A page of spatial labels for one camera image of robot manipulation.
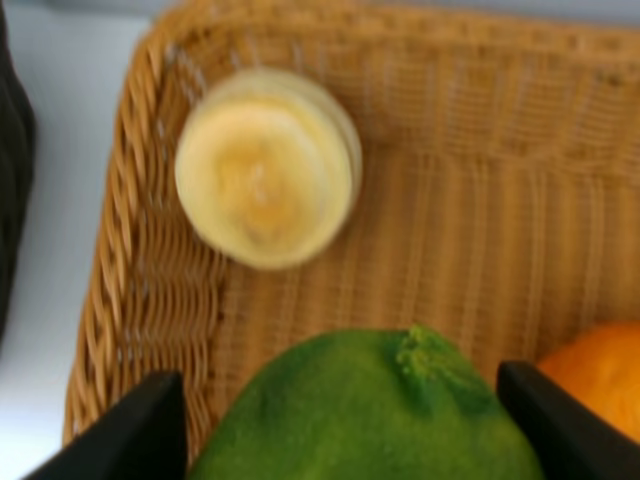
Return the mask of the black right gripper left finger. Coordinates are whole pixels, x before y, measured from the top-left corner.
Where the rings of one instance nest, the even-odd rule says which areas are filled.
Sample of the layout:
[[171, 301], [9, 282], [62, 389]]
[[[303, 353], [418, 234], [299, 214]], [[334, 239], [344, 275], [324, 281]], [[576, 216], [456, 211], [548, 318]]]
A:
[[182, 376], [154, 372], [27, 477], [183, 479], [188, 460], [185, 411]]

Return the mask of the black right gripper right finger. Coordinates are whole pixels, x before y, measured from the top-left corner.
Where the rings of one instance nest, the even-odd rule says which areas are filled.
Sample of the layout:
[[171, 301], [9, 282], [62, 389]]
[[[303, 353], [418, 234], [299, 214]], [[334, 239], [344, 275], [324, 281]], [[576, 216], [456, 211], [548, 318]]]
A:
[[532, 444], [548, 479], [639, 480], [639, 445], [532, 364], [501, 363], [497, 395]]

